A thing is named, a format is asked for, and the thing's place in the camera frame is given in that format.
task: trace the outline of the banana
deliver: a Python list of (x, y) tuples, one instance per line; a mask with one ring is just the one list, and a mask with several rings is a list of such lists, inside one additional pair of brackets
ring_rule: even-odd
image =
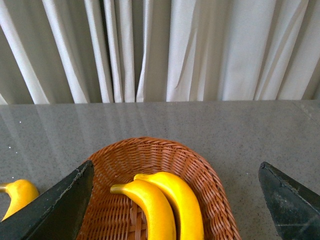
[(20, 179), (10, 183), (0, 183), (0, 193), (7, 193), (11, 198), (10, 206), (3, 220), (10, 217), (39, 196), (37, 188), (28, 180)]
[(188, 184), (169, 172), (137, 174), (135, 181), (143, 180), (157, 186), (173, 208), (177, 224), (177, 239), (203, 240), (204, 227), (197, 197)]
[(147, 220), (148, 240), (176, 240), (175, 218), (165, 195), (146, 181), (115, 184), (112, 194), (124, 194), (140, 206)]

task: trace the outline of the woven basket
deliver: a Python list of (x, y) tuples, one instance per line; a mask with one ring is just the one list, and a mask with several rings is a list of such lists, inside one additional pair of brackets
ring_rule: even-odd
[(110, 194), (110, 187), (129, 183), (138, 173), (161, 171), (180, 176), (192, 188), (200, 204), (205, 240), (241, 239), (220, 179), (190, 148), (165, 139), (129, 138), (88, 159), (94, 165), (93, 189), (77, 240), (147, 239), (147, 221), (140, 207), (124, 195)]

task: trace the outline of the curtain fold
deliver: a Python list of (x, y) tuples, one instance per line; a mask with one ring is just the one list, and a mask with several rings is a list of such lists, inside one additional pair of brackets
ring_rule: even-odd
[(320, 0), (0, 0), (0, 105), (320, 99)]

